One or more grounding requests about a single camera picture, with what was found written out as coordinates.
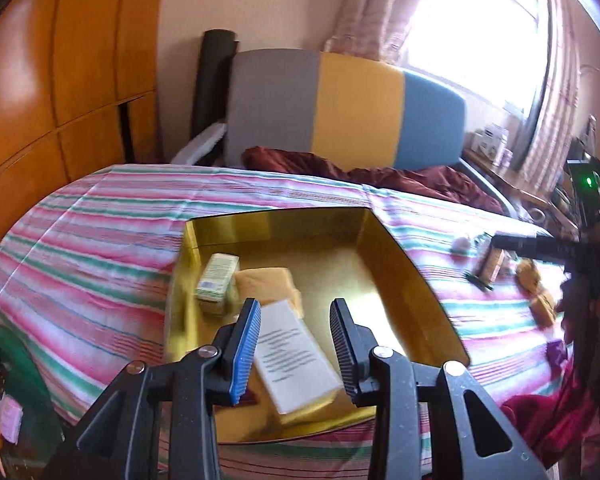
maroon blanket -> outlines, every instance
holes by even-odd
[[[502,214],[502,208],[496,199],[487,195],[468,176],[448,166],[421,171],[394,168],[356,168],[343,171],[331,161],[313,153],[286,152],[262,146],[244,150],[242,163],[247,170],[323,176],[353,184],[369,184],[439,198]]]

pink package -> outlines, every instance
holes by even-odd
[[[5,394],[0,402],[0,434],[7,442],[18,443],[22,423],[22,406],[13,397]]]

orange wooden panel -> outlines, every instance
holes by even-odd
[[[71,181],[125,161],[117,105],[68,124],[58,135]]]
[[[59,124],[116,100],[114,47],[119,0],[60,0],[53,80]]]
[[[121,0],[116,47],[118,99],[155,87],[160,0]]]
[[[51,34],[56,0],[11,0],[0,16],[0,165],[55,124]]]
[[[58,136],[50,133],[0,168],[0,240],[24,213],[66,184]]]
[[[160,162],[155,93],[151,92],[129,101],[128,110],[136,162],[141,164]]]

white armrest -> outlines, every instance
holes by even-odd
[[[213,123],[182,148],[171,161],[172,164],[194,166],[220,142],[226,133],[226,123]]]

bed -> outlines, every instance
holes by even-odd
[[[550,394],[560,383],[529,298],[512,276],[481,292],[462,276],[471,258],[452,254],[456,235],[531,224],[467,206],[310,176],[226,168],[125,165],[50,194],[0,243],[0,324],[26,344],[56,411],[77,421],[130,360],[162,359],[164,305],[183,224],[199,216],[325,205],[371,208],[445,308],[496,402]],[[542,265],[556,298],[562,270]],[[222,445],[226,478],[366,478],[373,427],[258,446]],[[423,423],[423,471],[430,443]]]

